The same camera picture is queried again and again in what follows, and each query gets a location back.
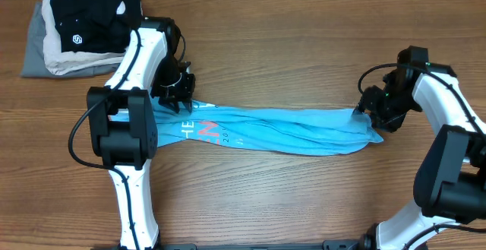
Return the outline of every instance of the brown background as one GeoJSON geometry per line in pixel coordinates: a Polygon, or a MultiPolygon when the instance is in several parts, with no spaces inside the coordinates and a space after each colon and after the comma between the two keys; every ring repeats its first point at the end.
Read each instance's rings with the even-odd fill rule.
{"type": "MultiPolygon", "coordinates": [[[[0,249],[86,249],[120,238],[106,171],[68,154],[90,86],[19,78],[36,0],[1,0],[0,249]]],[[[197,76],[195,99],[282,108],[350,108],[359,76],[409,45],[451,64],[472,108],[486,117],[486,0],[143,0],[144,13],[175,19],[197,76]]],[[[364,85],[379,84],[383,73],[364,85]]],[[[412,198],[434,139],[411,112],[347,156],[303,157],[186,141],[153,161],[153,209],[166,243],[322,242],[358,238],[412,198]]],[[[78,154],[99,162],[84,126],[78,154]]],[[[472,226],[483,226],[476,221],[472,226]]],[[[486,236],[448,230],[431,249],[480,249],[486,236]]]]}

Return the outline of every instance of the folded white shirt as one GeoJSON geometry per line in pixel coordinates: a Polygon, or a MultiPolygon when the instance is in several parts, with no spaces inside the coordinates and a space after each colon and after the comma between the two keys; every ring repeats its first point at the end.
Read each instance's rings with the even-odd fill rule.
{"type": "Polygon", "coordinates": [[[43,0],[42,14],[46,22],[43,51],[46,68],[52,74],[63,75],[83,68],[122,62],[124,53],[62,52],[61,37],[55,29],[50,2],[43,0]]]}

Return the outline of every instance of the gray cloth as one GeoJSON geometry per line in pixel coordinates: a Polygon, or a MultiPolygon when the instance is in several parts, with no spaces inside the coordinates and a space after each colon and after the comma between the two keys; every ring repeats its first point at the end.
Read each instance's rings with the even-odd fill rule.
{"type": "Polygon", "coordinates": [[[24,78],[82,78],[115,71],[119,64],[107,64],[68,72],[64,75],[53,75],[44,62],[43,42],[46,36],[46,25],[41,13],[42,3],[37,2],[30,20],[27,46],[25,48],[24,68],[21,77],[24,78]]]}

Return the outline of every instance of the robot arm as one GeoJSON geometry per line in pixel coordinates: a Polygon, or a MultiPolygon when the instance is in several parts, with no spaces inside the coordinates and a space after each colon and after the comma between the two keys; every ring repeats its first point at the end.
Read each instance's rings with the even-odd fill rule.
{"type": "MultiPolygon", "coordinates": [[[[478,127],[486,131],[486,125],[461,94],[451,67],[430,63],[427,50],[413,46],[399,54],[398,63],[422,67],[449,84],[478,127]]],[[[387,83],[383,90],[373,86],[363,92],[356,112],[369,110],[375,127],[393,132],[408,110],[424,111],[436,139],[415,177],[414,200],[391,219],[371,228],[364,236],[368,244],[362,243],[360,250],[426,249],[424,243],[444,230],[434,226],[456,226],[486,217],[486,184],[481,170],[486,144],[453,93],[430,75],[399,67],[383,81],[387,83]],[[464,158],[480,169],[478,174],[461,172],[464,158]]]]}
{"type": "Polygon", "coordinates": [[[141,46],[131,70],[139,46],[135,31],[118,70],[105,87],[90,89],[87,104],[91,108],[106,100],[89,118],[93,151],[102,157],[104,166],[114,168],[109,174],[121,218],[117,249],[158,249],[159,227],[150,197],[150,163],[158,136],[149,97],[159,97],[161,105],[176,112],[179,103],[191,110],[195,77],[187,73],[189,62],[181,63],[174,57],[181,36],[174,20],[146,17],[137,31],[141,46]],[[128,71],[126,80],[113,90],[128,71]],[[127,112],[129,122],[117,122],[119,112],[127,112]]]}

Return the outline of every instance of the folded blue shirt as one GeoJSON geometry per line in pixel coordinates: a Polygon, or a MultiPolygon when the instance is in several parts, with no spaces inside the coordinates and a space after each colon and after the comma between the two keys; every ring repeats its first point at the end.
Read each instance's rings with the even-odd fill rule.
{"type": "MultiPolygon", "coordinates": [[[[356,152],[383,138],[368,115],[352,109],[242,109],[194,101],[192,114],[180,113],[152,100],[159,132],[158,146],[187,139],[225,147],[273,150],[325,156],[356,152]]],[[[112,116],[127,121],[128,114],[112,116]]]]}

